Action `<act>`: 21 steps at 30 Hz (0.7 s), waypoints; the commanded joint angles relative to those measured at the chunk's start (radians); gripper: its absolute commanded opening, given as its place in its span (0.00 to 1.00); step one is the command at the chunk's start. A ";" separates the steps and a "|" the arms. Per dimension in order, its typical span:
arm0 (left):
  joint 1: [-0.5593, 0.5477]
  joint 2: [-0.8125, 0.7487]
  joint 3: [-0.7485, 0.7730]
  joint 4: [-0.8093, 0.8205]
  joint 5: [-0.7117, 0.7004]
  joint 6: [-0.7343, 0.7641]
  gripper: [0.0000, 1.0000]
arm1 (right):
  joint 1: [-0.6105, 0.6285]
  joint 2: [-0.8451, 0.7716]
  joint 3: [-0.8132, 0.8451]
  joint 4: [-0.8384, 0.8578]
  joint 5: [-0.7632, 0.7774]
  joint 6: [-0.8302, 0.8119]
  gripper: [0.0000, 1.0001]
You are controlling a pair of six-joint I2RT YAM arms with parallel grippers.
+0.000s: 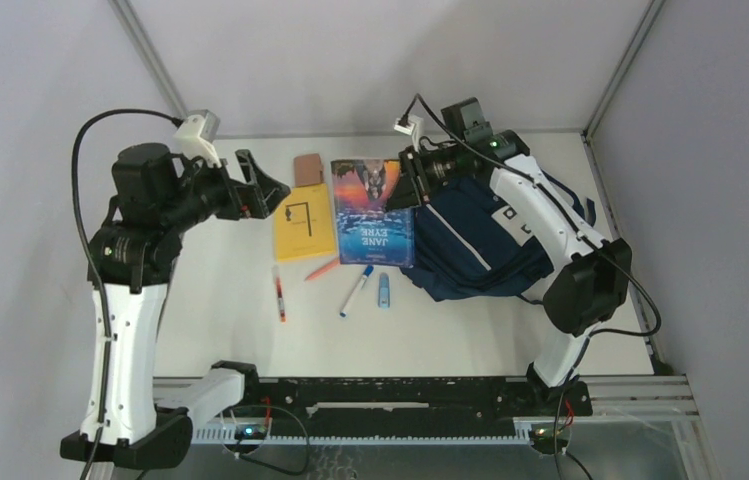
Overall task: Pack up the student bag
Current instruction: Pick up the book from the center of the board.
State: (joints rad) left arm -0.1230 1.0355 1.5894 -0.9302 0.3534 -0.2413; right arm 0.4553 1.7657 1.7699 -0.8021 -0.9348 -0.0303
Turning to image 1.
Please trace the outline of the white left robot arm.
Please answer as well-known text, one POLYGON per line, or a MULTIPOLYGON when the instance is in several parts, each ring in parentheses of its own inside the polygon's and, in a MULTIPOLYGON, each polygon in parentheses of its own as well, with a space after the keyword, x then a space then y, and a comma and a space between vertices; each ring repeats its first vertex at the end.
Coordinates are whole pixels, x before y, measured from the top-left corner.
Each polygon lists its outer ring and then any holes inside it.
POLYGON ((121 151, 116 187, 100 228, 85 238, 95 308, 93 383, 81 427, 63 438, 63 458, 146 472, 186 457, 195 430, 226 409, 255 414, 263 394, 254 365, 219 361, 177 394, 156 400, 154 360, 164 305, 184 234, 209 218, 266 219, 289 195, 250 151, 225 166, 175 154, 160 143, 121 151))

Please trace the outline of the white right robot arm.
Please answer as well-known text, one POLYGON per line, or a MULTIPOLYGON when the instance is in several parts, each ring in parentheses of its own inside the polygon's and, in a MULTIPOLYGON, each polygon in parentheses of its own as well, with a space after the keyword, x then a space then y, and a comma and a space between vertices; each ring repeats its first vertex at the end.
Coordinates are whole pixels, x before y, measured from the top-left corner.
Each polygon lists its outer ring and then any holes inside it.
POLYGON ((411 143, 399 155, 389 211, 414 220, 408 277, 436 300, 516 297, 550 321, 527 369, 529 406, 555 415, 590 337, 626 300, 632 252, 594 226, 594 208, 547 174, 511 130, 495 131, 469 98, 434 116, 445 133, 427 139, 411 111, 394 129, 411 143))

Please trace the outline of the Jane Eyre blue book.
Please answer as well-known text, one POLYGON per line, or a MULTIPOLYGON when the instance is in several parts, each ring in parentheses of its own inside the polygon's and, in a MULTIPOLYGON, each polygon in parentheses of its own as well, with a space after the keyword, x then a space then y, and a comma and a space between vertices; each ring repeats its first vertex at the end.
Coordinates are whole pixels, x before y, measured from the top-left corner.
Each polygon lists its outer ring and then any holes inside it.
POLYGON ((414 264, 414 220, 409 209, 388 211, 399 180, 396 159, 336 159, 330 162, 339 262, 410 268, 414 264))

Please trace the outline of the yellow paperback book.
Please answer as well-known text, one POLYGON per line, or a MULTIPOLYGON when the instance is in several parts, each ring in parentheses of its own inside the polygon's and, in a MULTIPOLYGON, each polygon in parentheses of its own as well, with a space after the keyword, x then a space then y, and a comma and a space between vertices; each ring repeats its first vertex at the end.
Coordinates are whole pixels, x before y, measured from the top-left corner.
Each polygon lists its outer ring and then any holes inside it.
POLYGON ((274 254, 280 263, 338 252, 326 183, 295 187, 274 214, 274 254))

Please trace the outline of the navy blue student backpack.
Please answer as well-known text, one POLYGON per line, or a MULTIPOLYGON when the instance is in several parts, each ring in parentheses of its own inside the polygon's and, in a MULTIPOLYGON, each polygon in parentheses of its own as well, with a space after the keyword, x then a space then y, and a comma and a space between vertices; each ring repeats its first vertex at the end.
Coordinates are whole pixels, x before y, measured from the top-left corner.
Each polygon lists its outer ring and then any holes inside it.
POLYGON ((523 216, 473 178, 450 182, 415 208, 414 261, 401 273, 436 302, 515 297, 540 305, 553 272, 523 216))

